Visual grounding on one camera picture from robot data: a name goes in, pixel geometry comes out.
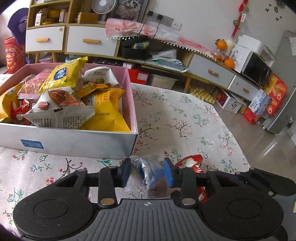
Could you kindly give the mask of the small red snack packet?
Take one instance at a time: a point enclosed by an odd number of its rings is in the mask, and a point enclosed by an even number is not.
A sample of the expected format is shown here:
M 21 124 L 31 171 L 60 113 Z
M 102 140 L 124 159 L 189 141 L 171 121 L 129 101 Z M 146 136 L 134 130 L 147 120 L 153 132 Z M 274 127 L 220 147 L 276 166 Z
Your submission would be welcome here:
M 203 174 L 201 165 L 203 157 L 200 154 L 190 155 L 175 164 L 178 169 L 185 169 L 182 171 L 181 196 L 192 197 L 199 203 L 204 203 L 208 200 L 208 193 L 204 186 L 197 184 L 196 174 Z

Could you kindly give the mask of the small blue foil packet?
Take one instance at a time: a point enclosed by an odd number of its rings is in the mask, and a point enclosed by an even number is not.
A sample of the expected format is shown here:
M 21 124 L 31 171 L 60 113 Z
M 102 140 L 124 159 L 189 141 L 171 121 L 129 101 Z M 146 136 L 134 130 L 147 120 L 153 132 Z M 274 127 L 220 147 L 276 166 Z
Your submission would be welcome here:
M 165 198 L 169 193 L 169 187 L 165 180 L 163 166 L 158 156 L 130 156 L 132 164 L 137 169 L 147 195 L 150 199 Z

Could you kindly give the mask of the large yellow snack bag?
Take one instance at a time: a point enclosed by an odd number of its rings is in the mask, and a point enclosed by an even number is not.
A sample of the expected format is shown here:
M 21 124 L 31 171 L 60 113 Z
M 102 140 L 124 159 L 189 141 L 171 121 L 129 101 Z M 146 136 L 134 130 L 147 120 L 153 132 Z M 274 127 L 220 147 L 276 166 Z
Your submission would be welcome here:
M 121 88 L 97 90 L 82 98 L 95 108 L 95 115 L 81 125 L 81 130 L 129 133 L 125 119 L 119 112 L 119 101 L 125 91 Z

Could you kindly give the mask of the white nut snack bag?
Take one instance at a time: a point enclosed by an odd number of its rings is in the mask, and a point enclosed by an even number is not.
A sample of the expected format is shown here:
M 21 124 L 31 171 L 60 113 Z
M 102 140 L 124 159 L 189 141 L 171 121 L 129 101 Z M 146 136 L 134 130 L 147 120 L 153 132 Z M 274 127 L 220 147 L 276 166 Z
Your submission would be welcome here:
M 46 90 L 32 109 L 23 115 L 32 124 L 45 128 L 79 129 L 95 115 L 71 87 Z

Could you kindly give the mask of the white green-logo snack bag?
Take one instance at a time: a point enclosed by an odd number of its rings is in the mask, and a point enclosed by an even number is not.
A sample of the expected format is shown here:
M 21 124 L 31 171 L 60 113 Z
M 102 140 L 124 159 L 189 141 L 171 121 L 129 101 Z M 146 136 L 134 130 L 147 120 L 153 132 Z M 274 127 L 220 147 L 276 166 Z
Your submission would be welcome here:
M 105 84 L 110 85 L 111 87 L 121 88 L 116 76 L 109 67 L 95 67 L 86 70 L 80 80 L 83 83 L 94 82 L 96 84 Z

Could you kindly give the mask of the small yellow chip bag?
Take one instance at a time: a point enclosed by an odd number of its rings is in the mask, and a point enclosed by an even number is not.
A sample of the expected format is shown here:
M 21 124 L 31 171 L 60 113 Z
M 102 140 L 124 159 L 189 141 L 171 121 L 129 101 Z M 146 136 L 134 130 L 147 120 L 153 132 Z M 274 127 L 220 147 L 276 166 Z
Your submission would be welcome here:
M 88 57 L 85 56 L 55 67 L 41 85 L 38 94 L 60 87 L 75 87 L 80 71 L 84 68 L 87 61 Z

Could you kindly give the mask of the red candy packet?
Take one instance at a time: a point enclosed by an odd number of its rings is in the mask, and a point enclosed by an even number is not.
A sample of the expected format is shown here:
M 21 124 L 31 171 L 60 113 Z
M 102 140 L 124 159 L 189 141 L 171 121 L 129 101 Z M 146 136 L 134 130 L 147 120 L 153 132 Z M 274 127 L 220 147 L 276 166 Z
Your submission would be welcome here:
M 20 102 L 19 107 L 17 107 L 17 105 L 13 101 L 11 101 L 10 111 L 11 111 L 11 118 L 13 122 L 17 125 L 30 126 L 31 122 L 27 120 L 25 117 L 23 117 L 23 115 L 29 112 L 31 109 L 32 109 L 32 104 L 26 99 L 23 99 Z

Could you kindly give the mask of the pink rice cracker packet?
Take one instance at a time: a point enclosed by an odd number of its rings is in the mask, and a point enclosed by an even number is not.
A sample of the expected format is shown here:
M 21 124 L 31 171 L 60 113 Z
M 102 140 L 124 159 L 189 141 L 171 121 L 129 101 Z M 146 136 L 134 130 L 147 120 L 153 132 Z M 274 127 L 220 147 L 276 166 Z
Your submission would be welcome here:
M 24 84 L 17 93 L 17 98 L 26 100 L 38 100 L 40 97 L 38 91 L 51 72 L 51 69 L 45 69 L 37 75 L 32 74 L 26 77 L 24 80 Z

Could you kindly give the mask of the orange-yellow snack bag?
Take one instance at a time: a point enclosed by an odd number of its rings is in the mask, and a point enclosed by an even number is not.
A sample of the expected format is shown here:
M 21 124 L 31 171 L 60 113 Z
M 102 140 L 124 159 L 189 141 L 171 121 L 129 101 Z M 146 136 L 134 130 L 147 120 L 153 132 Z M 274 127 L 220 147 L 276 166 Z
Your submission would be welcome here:
M 17 93 L 22 86 L 23 82 L 10 88 L 1 95 L 1 123 L 10 123 L 12 121 L 11 109 L 19 107 Z

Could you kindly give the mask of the floral tablecloth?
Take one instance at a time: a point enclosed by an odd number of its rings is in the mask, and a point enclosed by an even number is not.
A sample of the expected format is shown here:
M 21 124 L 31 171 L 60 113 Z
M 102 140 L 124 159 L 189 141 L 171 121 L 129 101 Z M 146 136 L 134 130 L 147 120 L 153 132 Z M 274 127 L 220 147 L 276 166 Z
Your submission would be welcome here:
M 245 172 L 250 165 L 233 134 L 216 109 L 189 94 L 146 85 L 133 84 L 138 139 L 133 154 L 156 161 L 200 154 L 202 170 Z M 102 134 L 88 133 L 75 139 L 72 131 L 49 130 L 62 139 L 62 154 L 45 149 L 26 150 L 22 144 L 11 149 L 1 147 L 1 224 L 15 231 L 12 217 L 15 206 L 26 196 L 44 188 L 78 169 L 90 173 L 107 166 L 117 166 L 112 159 L 119 148 L 110 144 L 107 152 Z

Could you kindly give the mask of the yellow egg tray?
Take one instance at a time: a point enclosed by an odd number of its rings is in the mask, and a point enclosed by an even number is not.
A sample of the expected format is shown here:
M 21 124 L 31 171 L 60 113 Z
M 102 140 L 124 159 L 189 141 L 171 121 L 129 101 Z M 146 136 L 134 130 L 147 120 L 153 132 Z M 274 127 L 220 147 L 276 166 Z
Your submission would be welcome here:
M 201 99 L 207 103 L 214 104 L 215 100 L 213 96 L 203 87 L 200 86 L 190 86 L 189 94 Z

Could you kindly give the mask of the pink cardboard box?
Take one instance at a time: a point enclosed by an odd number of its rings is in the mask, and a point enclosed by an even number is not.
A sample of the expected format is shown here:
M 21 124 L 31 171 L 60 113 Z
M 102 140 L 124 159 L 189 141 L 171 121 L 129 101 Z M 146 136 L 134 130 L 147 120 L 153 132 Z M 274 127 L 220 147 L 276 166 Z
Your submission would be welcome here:
M 45 154 L 86 158 L 120 159 L 132 154 L 137 141 L 137 118 L 128 70 L 111 68 L 125 91 L 122 118 L 129 133 L 92 131 L 82 125 L 95 116 L 93 106 L 66 106 L 32 113 L 46 127 L 1 123 L 1 146 Z

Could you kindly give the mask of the red shoe box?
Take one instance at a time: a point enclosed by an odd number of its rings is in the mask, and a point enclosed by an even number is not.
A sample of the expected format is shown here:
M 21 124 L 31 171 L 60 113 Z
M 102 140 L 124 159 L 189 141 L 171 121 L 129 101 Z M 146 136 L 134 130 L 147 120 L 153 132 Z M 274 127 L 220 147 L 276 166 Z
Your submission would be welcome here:
M 142 72 L 138 69 L 129 69 L 128 73 L 131 83 L 146 85 L 149 73 Z

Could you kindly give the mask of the black microwave oven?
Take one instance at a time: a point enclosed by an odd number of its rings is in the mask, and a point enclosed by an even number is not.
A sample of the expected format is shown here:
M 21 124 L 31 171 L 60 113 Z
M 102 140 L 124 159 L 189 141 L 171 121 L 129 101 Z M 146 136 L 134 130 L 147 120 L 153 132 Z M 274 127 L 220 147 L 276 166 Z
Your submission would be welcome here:
M 250 51 L 241 70 L 241 75 L 263 88 L 271 74 L 272 70 L 265 61 L 256 53 Z

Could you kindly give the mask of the orange fruit lower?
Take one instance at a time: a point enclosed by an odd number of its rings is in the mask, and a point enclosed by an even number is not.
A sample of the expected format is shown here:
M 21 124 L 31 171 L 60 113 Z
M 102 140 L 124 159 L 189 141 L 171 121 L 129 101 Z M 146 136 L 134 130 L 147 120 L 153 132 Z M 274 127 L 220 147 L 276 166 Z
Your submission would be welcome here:
M 225 65 L 225 67 L 227 67 L 229 69 L 234 69 L 235 68 L 235 61 L 231 58 L 225 59 L 224 65 Z

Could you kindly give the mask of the orange fruit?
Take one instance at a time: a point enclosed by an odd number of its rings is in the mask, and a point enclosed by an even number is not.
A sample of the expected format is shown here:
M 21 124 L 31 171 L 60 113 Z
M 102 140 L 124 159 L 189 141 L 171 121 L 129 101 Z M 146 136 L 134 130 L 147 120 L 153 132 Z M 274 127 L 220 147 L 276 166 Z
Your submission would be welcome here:
M 225 65 L 225 67 L 227 67 L 229 69 L 234 69 L 235 68 L 235 61 L 231 58 L 225 59 L 224 65 Z
M 227 43 L 225 42 L 224 39 L 217 39 L 215 42 L 215 45 L 217 47 L 217 49 L 221 50 L 221 51 L 225 51 L 227 49 Z

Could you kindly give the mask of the pink floral cloth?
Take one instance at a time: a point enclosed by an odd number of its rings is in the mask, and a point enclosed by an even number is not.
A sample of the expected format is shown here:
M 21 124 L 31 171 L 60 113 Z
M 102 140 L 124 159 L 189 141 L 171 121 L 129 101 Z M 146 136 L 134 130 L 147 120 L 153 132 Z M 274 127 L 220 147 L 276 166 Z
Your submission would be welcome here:
M 142 24 L 129 20 L 108 18 L 105 24 L 105 35 L 108 39 L 113 38 L 133 38 L 146 36 L 156 39 L 169 45 L 188 49 L 189 51 L 202 54 L 208 58 L 214 59 L 214 56 L 205 47 L 186 39 L 176 33 L 170 32 L 160 27 Z

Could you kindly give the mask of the red cylindrical gift box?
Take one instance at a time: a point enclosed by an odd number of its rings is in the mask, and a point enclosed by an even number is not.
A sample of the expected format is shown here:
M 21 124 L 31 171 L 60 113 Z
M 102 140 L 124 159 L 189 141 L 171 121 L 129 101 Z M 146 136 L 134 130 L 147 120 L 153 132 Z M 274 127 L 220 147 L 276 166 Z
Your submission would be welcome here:
M 25 65 L 25 45 L 19 45 L 15 37 L 6 39 L 4 43 L 7 72 L 14 74 Z

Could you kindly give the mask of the wooden white TV cabinet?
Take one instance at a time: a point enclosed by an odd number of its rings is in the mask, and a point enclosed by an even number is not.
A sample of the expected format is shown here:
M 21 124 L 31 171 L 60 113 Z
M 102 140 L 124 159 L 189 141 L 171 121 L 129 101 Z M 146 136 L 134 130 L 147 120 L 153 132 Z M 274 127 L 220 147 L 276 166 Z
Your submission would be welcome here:
M 249 101 L 258 88 L 224 66 L 188 49 L 146 36 L 108 39 L 105 24 L 82 22 L 84 1 L 31 1 L 27 18 L 26 51 L 39 56 L 57 54 L 103 57 L 137 63 L 157 72 L 185 76 L 221 87 Z

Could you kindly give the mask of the framed cat picture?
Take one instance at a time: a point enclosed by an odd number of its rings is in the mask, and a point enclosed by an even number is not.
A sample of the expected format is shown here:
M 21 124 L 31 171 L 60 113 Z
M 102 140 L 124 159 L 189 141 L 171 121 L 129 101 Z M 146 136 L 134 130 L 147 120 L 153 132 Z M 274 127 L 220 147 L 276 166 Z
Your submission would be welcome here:
M 120 0 L 111 16 L 117 19 L 141 22 L 148 3 L 148 0 Z

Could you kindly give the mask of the white desk fan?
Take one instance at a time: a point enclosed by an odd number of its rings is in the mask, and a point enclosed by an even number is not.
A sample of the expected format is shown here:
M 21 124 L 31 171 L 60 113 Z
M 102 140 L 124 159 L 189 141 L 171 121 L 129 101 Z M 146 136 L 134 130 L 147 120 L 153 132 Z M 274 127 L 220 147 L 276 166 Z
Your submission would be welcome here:
M 117 0 L 93 0 L 92 10 L 100 15 L 108 14 L 114 10 Z

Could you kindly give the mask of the purple plush toy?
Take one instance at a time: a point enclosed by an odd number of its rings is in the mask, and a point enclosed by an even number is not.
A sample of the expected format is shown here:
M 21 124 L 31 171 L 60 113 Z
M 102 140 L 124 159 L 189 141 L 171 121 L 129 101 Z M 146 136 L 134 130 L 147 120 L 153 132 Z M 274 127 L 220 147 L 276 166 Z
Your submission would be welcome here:
M 25 45 L 28 8 L 21 8 L 17 10 L 10 18 L 8 29 L 11 31 L 13 37 L 19 45 Z

